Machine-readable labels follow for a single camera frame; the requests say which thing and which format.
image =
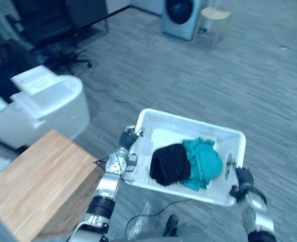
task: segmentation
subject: floor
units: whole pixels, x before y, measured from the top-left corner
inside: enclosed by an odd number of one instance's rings
[[[91,122],[76,142],[106,157],[144,108],[240,130],[244,165],[268,198],[278,241],[297,241],[297,0],[239,1],[214,51],[204,46],[205,34],[193,42],[168,36],[160,17],[136,9],[111,17],[109,26],[82,44],[97,65],[80,74]],[[124,184],[108,237],[123,237],[134,215],[178,200]],[[160,236],[173,213],[201,225],[212,241],[247,241],[237,206],[195,201],[139,219],[129,238]]]

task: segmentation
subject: black shoe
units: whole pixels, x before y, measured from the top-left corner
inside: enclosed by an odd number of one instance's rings
[[[178,225],[179,219],[176,215],[171,215],[169,217],[169,220],[165,226],[165,230],[163,233],[163,237],[176,237],[177,236],[177,225]]]

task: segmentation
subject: laundry basket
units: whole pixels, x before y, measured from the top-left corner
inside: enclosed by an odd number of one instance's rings
[[[128,184],[222,206],[235,203],[229,191],[233,185],[238,185],[238,180],[234,167],[226,167],[226,163],[228,157],[232,157],[237,166],[242,167],[246,146],[242,132],[153,109],[144,109],[139,114],[136,130],[140,128],[144,128],[144,136],[131,147],[130,151],[137,154],[138,162],[134,171],[128,172],[125,177]],[[197,138],[213,140],[213,148],[222,160],[220,176],[213,179],[207,189],[194,191],[180,182],[165,187],[150,177],[151,159],[155,150],[182,143],[184,139]]]

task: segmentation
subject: clothing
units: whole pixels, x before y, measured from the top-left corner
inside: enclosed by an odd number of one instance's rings
[[[196,191],[206,189],[210,181],[220,175],[222,161],[213,145],[214,141],[204,141],[201,138],[183,141],[191,164],[191,175],[189,179],[181,181],[182,185]]]
[[[150,176],[159,184],[168,186],[190,177],[190,162],[182,144],[160,148],[153,153]]]

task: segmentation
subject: wooden tabletop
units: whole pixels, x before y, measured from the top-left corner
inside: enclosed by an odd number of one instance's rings
[[[95,160],[50,131],[0,173],[0,221],[20,242],[71,231],[102,177]]]

